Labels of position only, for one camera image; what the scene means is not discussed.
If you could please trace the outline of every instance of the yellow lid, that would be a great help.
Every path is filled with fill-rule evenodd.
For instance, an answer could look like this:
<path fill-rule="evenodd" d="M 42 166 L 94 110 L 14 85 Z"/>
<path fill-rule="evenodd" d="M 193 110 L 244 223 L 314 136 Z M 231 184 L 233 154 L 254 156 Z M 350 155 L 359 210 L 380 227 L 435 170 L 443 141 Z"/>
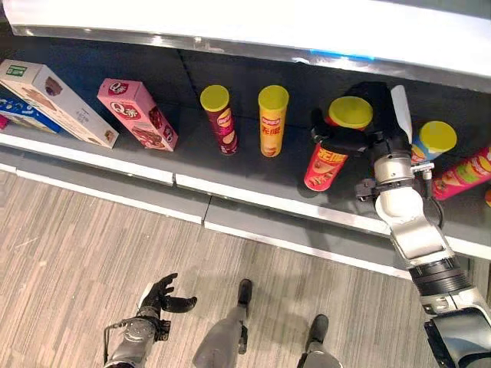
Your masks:
<path fill-rule="evenodd" d="M 340 127 L 365 128 L 373 116 L 371 105 L 360 97 L 339 97 L 329 106 L 329 117 Z"/>
<path fill-rule="evenodd" d="M 199 96 L 199 101 L 203 109 L 214 113 L 223 110 L 229 104 L 230 96 L 224 86 L 214 84 L 203 90 Z"/>
<path fill-rule="evenodd" d="M 429 121 L 420 130 L 420 140 L 433 152 L 446 152 L 457 144 L 455 130 L 443 121 Z"/>
<path fill-rule="evenodd" d="M 259 92 L 259 106 L 265 110 L 283 110 L 288 105 L 288 91 L 282 86 L 267 86 Z"/>

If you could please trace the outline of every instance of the logo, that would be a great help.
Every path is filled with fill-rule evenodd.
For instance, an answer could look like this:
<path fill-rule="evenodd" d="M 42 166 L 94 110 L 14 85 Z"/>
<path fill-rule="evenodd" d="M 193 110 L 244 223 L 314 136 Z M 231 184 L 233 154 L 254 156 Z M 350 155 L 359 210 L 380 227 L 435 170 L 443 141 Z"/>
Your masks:
<path fill-rule="evenodd" d="M 265 117 L 262 117 L 262 122 L 264 124 L 267 124 L 267 125 L 270 125 L 271 127 L 275 126 L 275 125 L 278 125 L 280 123 L 281 119 L 275 119 L 275 120 L 270 120 L 270 119 L 266 119 Z"/>
<path fill-rule="evenodd" d="M 170 129 L 170 126 L 166 126 L 163 130 L 163 137 L 166 139 L 167 142 L 172 142 L 173 134 L 172 134 L 172 129 Z"/>
<path fill-rule="evenodd" d="M 232 122 L 232 114 L 230 113 L 230 109 L 223 111 L 218 117 L 218 119 L 216 120 L 216 123 L 222 128 L 227 128 L 231 122 Z"/>
<path fill-rule="evenodd" d="M 26 70 L 27 70 L 26 67 L 20 67 L 18 65 L 11 65 L 7 69 L 7 75 L 14 75 L 16 77 L 22 77 Z"/>
<path fill-rule="evenodd" d="M 116 111 L 120 117 L 124 119 L 140 119 L 140 114 L 138 113 L 137 109 L 135 109 L 131 105 L 124 105 L 119 102 L 111 102 L 110 107 L 111 109 Z"/>
<path fill-rule="evenodd" d="M 109 95 L 123 94 L 128 90 L 128 83 L 114 82 L 109 86 Z"/>

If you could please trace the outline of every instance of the gray floor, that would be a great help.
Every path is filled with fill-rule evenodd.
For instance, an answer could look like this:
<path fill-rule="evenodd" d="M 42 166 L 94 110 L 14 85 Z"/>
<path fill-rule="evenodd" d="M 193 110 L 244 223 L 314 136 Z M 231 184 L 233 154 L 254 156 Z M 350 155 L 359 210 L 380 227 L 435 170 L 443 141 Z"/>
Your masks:
<path fill-rule="evenodd" d="M 347 368 L 434 367 L 409 281 L 206 230 L 0 173 L 0 366 L 101 366 L 104 327 L 131 317 L 146 284 L 177 271 L 169 341 L 149 367 L 189 367 L 206 331 L 255 283 L 238 367 L 296 367 L 308 325 Z"/>

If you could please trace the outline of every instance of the white shelf edge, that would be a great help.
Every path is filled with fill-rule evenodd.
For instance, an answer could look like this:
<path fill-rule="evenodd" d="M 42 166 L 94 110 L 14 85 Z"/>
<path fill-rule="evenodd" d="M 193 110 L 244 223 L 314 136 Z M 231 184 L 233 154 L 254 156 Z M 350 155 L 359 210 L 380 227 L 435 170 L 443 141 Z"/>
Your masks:
<path fill-rule="evenodd" d="M 491 247 L 452 236 L 445 236 L 445 238 L 447 238 L 449 246 L 456 253 L 465 255 L 466 257 L 482 258 L 491 261 Z"/>
<path fill-rule="evenodd" d="M 354 215 L 335 209 L 326 209 L 324 207 L 309 205 L 308 203 L 302 203 L 293 199 L 280 198 L 269 194 L 253 192 L 247 189 L 225 186 L 216 182 L 210 182 L 208 180 L 197 179 L 193 178 L 192 176 L 181 174 L 176 174 L 176 184 L 178 186 L 196 189 L 201 192 L 215 194 L 225 199 L 232 198 L 243 202 L 269 207 L 271 209 L 295 213 L 297 215 L 302 215 L 312 219 L 319 219 L 344 225 L 363 232 L 383 235 L 385 237 L 390 236 L 390 229 L 387 224 L 374 218 Z"/>
<path fill-rule="evenodd" d="M 239 236 L 240 238 L 246 238 L 257 242 L 263 242 L 266 244 L 274 245 L 276 247 L 288 249 L 291 251 L 297 251 L 306 255 L 314 255 L 315 257 L 328 259 L 330 261 L 336 261 L 339 263 L 355 266 L 358 268 L 364 268 L 369 271 L 380 272 L 382 274 L 388 274 L 390 276 L 396 276 L 398 278 L 404 278 L 410 280 L 410 274 L 408 271 L 400 270 L 391 266 L 383 264 L 377 264 L 374 262 L 364 261 L 362 259 L 352 258 L 345 255 L 338 255 L 329 251 L 322 251 L 320 249 L 311 248 L 305 245 L 295 244 L 290 241 L 272 238 L 264 235 L 259 235 L 251 232 L 239 230 L 237 228 L 230 228 L 228 226 L 215 224 L 205 220 L 205 228 L 214 230 L 216 232 L 223 232 L 229 235 Z"/>
<path fill-rule="evenodd" d="M 79 149 L 71 149 L 51 143 L 40 142 L 37 140 L 26 139 L 19 136 L 13 136 L 5 132 L 0 132 L 0 144 L 4 146 L 10 146 L 13 148 L 27 150 L 32 152 L 41 153 L 47 156 L 55 156 L 62 159 L 68 159 L 70 161 L 75 161 L 79 163 L 85 163 L 91 166 L 102 167 L 107 169 L 112 169 L 117 172 L 126 173 L 129 176 L 138 176 L 145 179 L 156 180 L 157 182 L 162 182 L 172 185 L 174 182 L 184 188 L 195 189 L 201 192 L 207 192 L 210 195 L 218 195 L 223 198 L 235 199 L 242 202 L 248 202 L 260 206 L 269 207 L 271 209 L 277 209 L 279 211 L 288 212 L 310 219 L 317 219 L 321 221 L 330 222 L 333 224 L 341 225 L 344 227 L 352 228 L 358 231 L 366 232 L 369 234 L 375 234 L 379 236 L 384 236 L 386 238 L 390 237 L 390 229 L 387 224 L 383 221 L 368 218 L 361 215 L 351 214 L 349 212 L 342 212 L 334 209 L 327 209 L 324 207 L 319 207 L 316 205 L 310 205 L 308 203 L 299 202 L 293 199 L 285 199 L 273 195 L 266 195 L 259 192 L 253 192 L 247 189 L 236 188 L 233 186 L 226 186 L 216 182 L 211 182 L 205 179 L 194 178 L 192 176 L 186 176 L 178 173 L 173 173 L 170 171 L 164 171 L 160 169 L 154 169 L 149 166 L 142 166 L 135 163 L 129 163 L 120 159 L 112 159 L 110 157 L 101 156 L 99 154 L 87 153 Z M 18 173 L 16 167 L 11 166 L 7 163 L 0 163 L 0 170 Z M 66 189 L 75 190 L 77 192 L 82 192 L 84 188 L 87 191 L 95 191 L 94 189 L 89 189 L 80 186 L 79 189 L 72 189 L 67 186 L 74 186 L 74 184 L 65 183 L 63 186 Z M 118 198 L 117 195 L 111 195 L 110 193 L 99 192 L 97 195 L 99 198 L 113 200 L 115 202 L 132 205 L 137 208 L 147 209 L 152 212 L 162 213 L 164 215 L 170 215 L 181 219 L 178 215 L 168 214 L 161 212 L 158 206 L 151 205 L 145 202 L 134 201 L 132 199 L 125 199 L 124 197 Z M 454 238 L 447 236 L 447 241 L 450 247 L 456 252 L 464 256 L 483 258 L 491 261 L 491 247 L 476 243 L 473 241 L 467 241 L 461 238 Z"/>
<path fill-rule="evenodd" d="M 48 156 L 69 159 L 70 161 L 85 163 L 91 166 L 117 171 L 119 173 L 122 172 L 129 176 L 138 176 L 151 180 L 156 180 L 158 182 L 164 182 L 170 185 L 173 184 L 172 172 L 154 169 L 152 167 L 138 165 L 136 163 L 129 163 L 120 159 L 113 159 L 95 153 L 85 152 L 79 149 L 75 150 L 55 144 L 40 142 L 37 140 L 30 140 L 27 138 L 22 138 L 20 136 L 13 136 L 5 132 L 0 132 L 0 144 L 13 148 L 18 148 L 21 150 L 42 153 Z"/>
<path fill-rule="evenodd" d="M 173 209 L 166 209 L 166 208 L 160 207 L 158 205 L 152 205 L 150 203 L 137 201 L 135 199 L 123 197 L 121 195 L 114 195 L 114 194 L 111 194 L 108 192 L 102 192 L 102 191 L 99 191 L 96 189 L 88 188 L 86 186 L 79 186 L 79 185 L 73 184 L 71 182 L 65 182 L 65 181 L 61 181 L 58 179 L 53 179 L 53 178 L 50 178 L 49 176 L 43 176 L 43 175 L 31 173 L 31 172 L 29 173 L 29 172 L 26 172 L 24 170 L 19 170 L 19 169 L 17 170 L 16 173 L 17 173 L 17 176 L 20 176 L 22 178 L 34 180 L 36 182 L 43 182 L 45 184 L 50 184 L 52 186 L 57 186 L 57 187 L 60 187 L 63 189 L 72 190 L 74 192 L 79 192 L 79 193 L 87 194 L 89 196 L 94 196 L 94 197 L 98 197 L 101 199 L 106 199 L 106 200 L 109 200 L 112 202 L 121 203 L 123 205 L 129 205 L 131 207 L 136 207 L 138 209 L 145 209 L 147 211 L 160 213 L 161 215 L 174 217 L 176 219 L 178 218 L 178 219 L 186 220 L 189 222 L 194 222 L 194 223 L 200 224 L 200 225 L 202 224 L 202 221 L 203 221 L 201 216 L 190 215 L 190 214 L 187 214 L 184 212 L 175 211 Z"/>
<path fill-rule="evenodd" d="M 312 219 L 322 220 L 344 227 L 353 228 L 369 234 L 390 237 L 390 229 L 382 220 L 368 218 L 360 215 L 342 212 L 334 209 L 321 208 L 299 201 L 275 197 L 273 195 L 252 192 L 242 188 L 225 186 L 208 180 L 197 179 L 191 176 L 176 174 L 178 186 L 196 189 L 210 195 L 218 195 L 225 199 L 253 203 L 283 212 L 293 213 Z M 450 247 L 461 255 L 467 257 L 483 258 L 491 261 L 491 247 L 481 245 L 451 236 L 446 236 Z"/>
<path fill-rule="evenodd" d="M 0 163 L 0 171 L 6 171 L 7 173 L 16 174 L 17 168 L 15 166 L 7 165 L 6 163 Z"/>

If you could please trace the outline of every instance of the dark gray shelf surface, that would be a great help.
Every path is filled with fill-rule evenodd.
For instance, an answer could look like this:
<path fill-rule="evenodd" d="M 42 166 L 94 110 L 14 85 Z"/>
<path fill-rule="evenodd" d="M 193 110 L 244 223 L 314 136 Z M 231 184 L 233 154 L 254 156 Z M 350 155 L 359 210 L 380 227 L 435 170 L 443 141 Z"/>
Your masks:
<path fill-rule="evenodd" d="M 209 196 L 202 193 L 34 153 L 26 153 L 20 160 L 17 175 L 198 224 L 209 203 Z"/>
<path fill-rule="evenodd" d="M 410 278 L 386 238 L 213 197 L 205 227 L 294 251 Z"/>

